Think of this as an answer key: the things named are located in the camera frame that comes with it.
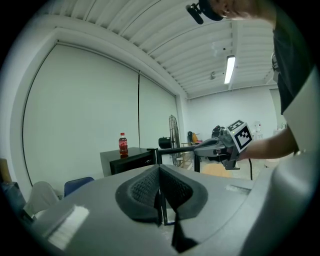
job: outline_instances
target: black rubber pad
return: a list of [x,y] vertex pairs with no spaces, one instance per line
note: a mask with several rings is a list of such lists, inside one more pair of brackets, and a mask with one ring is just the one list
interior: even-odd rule
[[159,189],[179,220],[196,217],[208,200],[208,192],[202,184],[163,164],[121,184],[115,199],[131,219],[159,224],[161,207],[156,202]]

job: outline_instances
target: coca-cola bottle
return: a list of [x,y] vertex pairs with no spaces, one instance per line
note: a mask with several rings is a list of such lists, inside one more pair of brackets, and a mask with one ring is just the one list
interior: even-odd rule
[[119,151],[121,156],[127,156],[128,155],[128,141],[125,137],[125,133],[120,133],[121,138],[119,139]]

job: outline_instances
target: black headset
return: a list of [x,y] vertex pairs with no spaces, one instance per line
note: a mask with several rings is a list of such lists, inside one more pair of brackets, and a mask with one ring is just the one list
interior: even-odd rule
[[185,8],[188,13],[194,18],[194,20],[200,25],[204,23],[204,20],[201,18],[200,14],[204,14],[210,20],[216,22],[223,19],[223,17],[219,16],[212,10],[209,0],[199,0],[198,3],[193,3],[191,5],[188,4]]

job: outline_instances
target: white ceiling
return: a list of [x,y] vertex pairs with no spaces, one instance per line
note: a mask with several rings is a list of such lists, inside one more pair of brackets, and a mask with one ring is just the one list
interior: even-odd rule
[[[55,0],[38,14],[79,19],[118,34],[160,64],[189,99],[274,84],[272,26],[262,20],[215,22],[203,15],[198,25],[185,8],[194,1]],[[229,55],[236,56],[235,70],[224,84]]]

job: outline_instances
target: fluorescent light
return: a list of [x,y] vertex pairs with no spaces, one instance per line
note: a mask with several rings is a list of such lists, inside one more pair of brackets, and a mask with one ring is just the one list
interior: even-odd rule
[[226,65],[224,84],[229,84],[232,74],[234,72],[236,57],[232,55],[232,56],[228,56],[226,59],[227,59],[227,65]]

